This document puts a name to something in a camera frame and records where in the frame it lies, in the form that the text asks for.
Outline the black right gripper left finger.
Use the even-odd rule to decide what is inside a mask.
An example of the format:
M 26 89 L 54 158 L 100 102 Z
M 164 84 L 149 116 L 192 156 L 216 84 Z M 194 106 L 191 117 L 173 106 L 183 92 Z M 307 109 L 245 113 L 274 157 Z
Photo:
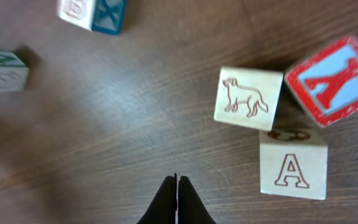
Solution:
M 177 174 L 166 176 L 151 204 L 137 224 L 175 224 Z

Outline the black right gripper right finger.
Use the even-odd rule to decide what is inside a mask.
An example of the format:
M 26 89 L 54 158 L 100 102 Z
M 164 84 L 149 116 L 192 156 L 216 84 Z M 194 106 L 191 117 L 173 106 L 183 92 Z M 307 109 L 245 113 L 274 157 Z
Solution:
M 216 224 L 187 176 L 178 184 L 178 224 Z

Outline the green edged plain block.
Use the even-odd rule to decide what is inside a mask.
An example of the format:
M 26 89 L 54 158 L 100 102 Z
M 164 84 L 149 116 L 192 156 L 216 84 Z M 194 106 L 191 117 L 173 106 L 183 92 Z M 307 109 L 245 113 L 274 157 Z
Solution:
M 260 192 L 326 199 L 328 145 L 314 129 L 259 132 Z

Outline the plain wooden picture block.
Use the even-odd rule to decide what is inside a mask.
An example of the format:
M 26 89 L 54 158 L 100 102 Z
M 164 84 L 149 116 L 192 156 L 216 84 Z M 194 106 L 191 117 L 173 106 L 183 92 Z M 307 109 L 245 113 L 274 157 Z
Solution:
M 221 67 L 214 120 L 270 131 L 283 83 L 283 72 Z

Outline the red Y letter block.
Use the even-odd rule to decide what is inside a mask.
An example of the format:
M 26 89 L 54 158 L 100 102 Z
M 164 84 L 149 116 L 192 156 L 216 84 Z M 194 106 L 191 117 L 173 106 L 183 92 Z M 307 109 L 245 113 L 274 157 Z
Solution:
M 320 127 L 358 112 L 358 38 L 331 42 L 287 70 L 284 81 Z

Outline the plain red trimmed block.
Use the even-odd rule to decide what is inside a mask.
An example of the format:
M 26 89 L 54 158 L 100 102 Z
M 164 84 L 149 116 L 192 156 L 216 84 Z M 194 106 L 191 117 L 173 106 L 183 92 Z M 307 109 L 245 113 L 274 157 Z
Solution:
M 28 75 L 28 66 L 15 53 L 0 50 L 0 93 L 22 91 Z

